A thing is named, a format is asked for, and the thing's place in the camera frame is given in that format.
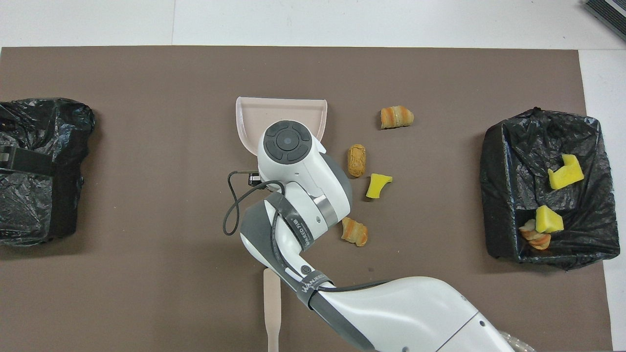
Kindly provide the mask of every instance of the beige plastic tray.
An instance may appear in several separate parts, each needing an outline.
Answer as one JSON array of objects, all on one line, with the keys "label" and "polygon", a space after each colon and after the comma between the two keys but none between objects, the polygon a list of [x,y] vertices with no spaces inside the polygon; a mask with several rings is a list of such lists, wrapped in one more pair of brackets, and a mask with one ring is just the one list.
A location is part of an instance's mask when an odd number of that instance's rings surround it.
[{"label": "beige plastic tray", "polygon": [[328,104],[318,99],[237,98],[235,113],[239,139],[250,153],[257,154],[263,132],[274,122],[293,120],[303,123],[322,140]]}]

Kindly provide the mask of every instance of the beige handle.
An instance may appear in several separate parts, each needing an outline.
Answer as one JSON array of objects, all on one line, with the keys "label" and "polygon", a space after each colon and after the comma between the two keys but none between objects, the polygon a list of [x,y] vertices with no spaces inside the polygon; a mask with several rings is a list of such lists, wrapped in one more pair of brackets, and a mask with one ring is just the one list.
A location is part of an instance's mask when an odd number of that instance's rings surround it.
[{"label": "beige handle", "polygon": [[267,268],[263,271],[263,305],[265,311],[265,330],[267,330],[267,351],[278,352],[280,333],[280,278]]}]

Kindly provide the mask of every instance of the yellow sponge piece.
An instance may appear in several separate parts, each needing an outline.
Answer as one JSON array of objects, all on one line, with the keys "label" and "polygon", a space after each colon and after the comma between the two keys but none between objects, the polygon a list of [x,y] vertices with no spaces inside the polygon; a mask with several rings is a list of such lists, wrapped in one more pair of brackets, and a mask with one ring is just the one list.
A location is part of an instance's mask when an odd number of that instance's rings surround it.
[{"label": "yellow sponge piece", "polygon": [[565,166],[562,166],[557,171],[548,169],[548,178],[550,179],[550,187],[552,189],[562,189],[585,178],[576,155],[563,154],[563,164]]},{"label": "yellow sponge piece", "polygon": [[393,181],[391,176],[372,173],[372,179],[369,181],[369,188],[365,196],[372,199],[380,198],[382,188],[391,181]]},{"label": "yellow sponge piece", "polygon": [[535,218],[537,232],[549,234],[564,229],[563,218],[545,205],[537,208]]}]

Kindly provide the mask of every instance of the food piece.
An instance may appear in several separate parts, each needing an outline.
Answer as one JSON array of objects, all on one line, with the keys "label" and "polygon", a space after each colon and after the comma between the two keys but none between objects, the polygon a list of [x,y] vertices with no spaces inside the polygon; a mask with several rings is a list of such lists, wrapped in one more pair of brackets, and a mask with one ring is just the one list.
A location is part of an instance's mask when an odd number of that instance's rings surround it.
[{"label": "food piece", "polygon": [[527,241],[532,241],[532,240],[538,239],[540,237],[543,237],[543,235],[544,235],[541,232],[537,232],[537,230],[535,230],[535,220],[534,219],[530,219],[530,220],[526,221],[526,224],[524,224],[524,226],[520,227],[520,232],[521,232],[521,235]]},{"label": "food piece", "polygon": [[365,173],[365,147],[355,144],[348,149],[348,172],[359,177]]},{"label": "food piece", "polygon": [[564,229],[563,218],[545,205],[537,208],[535,219],[538,232],[552,233]]},{"label": "food piece", "polygon": [[372,173],[372,179],[369,181],[369,188],[365,196],[367,198],[378,199],[381,197],[382,188],[393,181],[393,177]]},{"label": "food piece", "polygon": [[550,245],[551,238],[552,236],[550,234],[542,234],[542,236],[539,237],[538,239],[533,239],[532,241],[528,241],[528,244],[533,246],[534,248],[539,249],[540,251],[543,251],[544,249],[547,249],[548,246]]},{"label": "food piece", "polygon": [[349,217],[343,218],[341,224],[344,226],[344,234],[341,235],[341,239],[354,243],[357,247],[365,246],[367,242],[367,226]]},{"label": "food piece", "polygon": [[410,126],[414,119],[413,113],[402,105],[381,110],[381,128]]},{"label": "food piece", "polygon": [[548,178],[550,179],[550,187],[552,189],[562,189],[585,178],[576,155],[563,154],[563,164],[565,166],[562,166],[557,171],[548,169]]}]

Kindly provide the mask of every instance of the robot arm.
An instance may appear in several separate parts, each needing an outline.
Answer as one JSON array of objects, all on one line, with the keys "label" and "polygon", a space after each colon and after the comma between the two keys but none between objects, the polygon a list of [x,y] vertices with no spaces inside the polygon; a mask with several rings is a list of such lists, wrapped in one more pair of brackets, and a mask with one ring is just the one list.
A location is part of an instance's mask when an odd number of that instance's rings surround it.
[{"label": "robot arm", "polygon": [[513,351],[500,333],[450,285],[429,277],[336,288],[300,253],[352,206],[341,168],[308,129],[293,121],[270,126],[259,141],[262,180],[284,184],[245,213],[247,250],[298,298],[363,351]]}]

